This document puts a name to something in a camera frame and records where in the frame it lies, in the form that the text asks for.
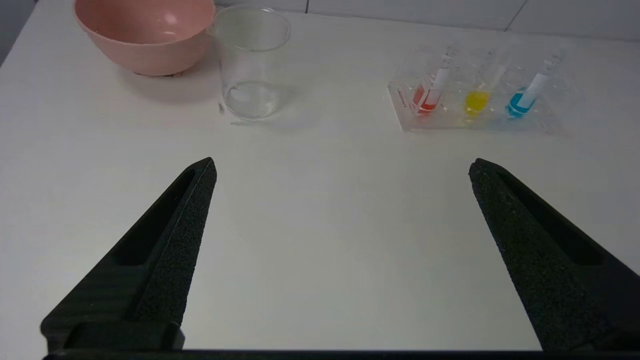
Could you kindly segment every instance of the glass beaker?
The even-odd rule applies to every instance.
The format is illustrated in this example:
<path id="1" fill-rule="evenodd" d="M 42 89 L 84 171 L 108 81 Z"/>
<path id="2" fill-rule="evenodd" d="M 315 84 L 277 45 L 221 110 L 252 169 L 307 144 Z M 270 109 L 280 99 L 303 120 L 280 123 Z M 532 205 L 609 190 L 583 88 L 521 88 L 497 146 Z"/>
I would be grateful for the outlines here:
<path id="1" fill-rule="evenodd" d="M 278 109 L 283 71 L 278 49 L 289 39 L 289 21 L 273 9 L 240 4 L 218 13 L 212 34 L 220 59 L 227 108 L 244 119 L 261 119 Z"/>

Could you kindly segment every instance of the pink bowl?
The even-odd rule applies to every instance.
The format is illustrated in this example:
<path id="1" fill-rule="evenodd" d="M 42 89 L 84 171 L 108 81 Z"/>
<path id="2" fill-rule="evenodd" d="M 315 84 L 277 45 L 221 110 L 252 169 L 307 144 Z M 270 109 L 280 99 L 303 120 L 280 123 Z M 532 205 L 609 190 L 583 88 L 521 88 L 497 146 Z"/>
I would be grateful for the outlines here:
<path id="1" fill-rule="evenodd" d="M 171 75 L 209 47 L 212 0 L 76 0 L 74 13 L 111 61 L 138 74 Z"/>

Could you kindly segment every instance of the table surface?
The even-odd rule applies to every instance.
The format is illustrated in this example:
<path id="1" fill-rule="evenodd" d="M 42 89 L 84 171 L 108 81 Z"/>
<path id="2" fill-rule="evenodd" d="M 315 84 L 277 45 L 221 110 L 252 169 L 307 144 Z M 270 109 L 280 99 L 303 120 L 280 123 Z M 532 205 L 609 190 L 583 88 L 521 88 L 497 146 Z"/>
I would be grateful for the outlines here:
<path id="1" fill-rule="evenodd" d="M 472 193 L 478 157 L 640 272 L 638 44 L 578 41 L 567 136 L 404 133 L 386 89 L 402 57 L 471 30 L 287 14 L 294 97 L 247 124 L 219 113 L 213 54 L 131 74 L 71 2 L 40 1 L 0 69 L 2 358 L 43 356 L 44 316 L 206 156 L 186 348 L 539 349 Z"/>

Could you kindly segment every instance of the white wall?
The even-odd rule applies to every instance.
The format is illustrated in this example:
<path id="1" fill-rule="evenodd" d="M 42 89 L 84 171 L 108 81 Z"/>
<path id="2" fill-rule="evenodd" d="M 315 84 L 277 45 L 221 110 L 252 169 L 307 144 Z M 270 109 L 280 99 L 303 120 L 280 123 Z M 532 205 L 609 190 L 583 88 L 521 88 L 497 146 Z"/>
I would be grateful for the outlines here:
<path id="1" fill-rule="evenodd" d="M 506 29 L 525 0 L 310 0 L 309 12 L 420 22 L 459 28 Z"/>
<path id="2" fill-rule="evenodd" d="M 640 40 L 640 0 L 309 0 L 308 12 L 520 33 Z"/>
<path id="3" fill-rule="evenodd" d="M 307 9 L 307 0 L 214 0 L 214 2 L 216 6 L 222 7 L 249 3 L 290 12 L 304 12 Z"/>
<path id="4" fill-rule="evenodd" d="M 33 0 L 0 0 L 0 65 L 33 11 Z"/>
<path id="5" fill-rule="evenodd" d="M 527 0 L 509 30 L 640 40 L 640 0 Z"/>

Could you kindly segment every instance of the white label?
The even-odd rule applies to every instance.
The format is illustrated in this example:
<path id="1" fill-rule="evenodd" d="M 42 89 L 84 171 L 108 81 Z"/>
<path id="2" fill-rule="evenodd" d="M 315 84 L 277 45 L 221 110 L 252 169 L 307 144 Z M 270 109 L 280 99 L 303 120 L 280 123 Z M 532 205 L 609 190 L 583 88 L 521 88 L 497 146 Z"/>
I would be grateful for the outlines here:
<path id="1" fill-rule="evenodd" d="M 433 80 L 433 86 L 429 91 L 429 95 L 427 95 L 427 98 L 424 100 L 425 104 L 435 105 L 438 103 L 440 95 L 442 95 L 444 85 L 447 83 L 447 78 L 449 77 L 450 72 L 451 70 L 449 69 L 438 70 L 438 74 L 436 74 L 436 78 L 435 80 Z"/>
<path id="2" fill-rule="evenodd" d="M 533 104 L 533 102 L 542 91 L 542 88 L 545 86 L 548 78 L 549 77 L 547 75 L 538 73 L 536 77 L 533 78 L 533 81 L 531 81 L 531 84 L 524 92 L 524 94 L 522 94 L 522 97 L 516 105 L 525 109 L 531 107 L 531 104 Z"/>

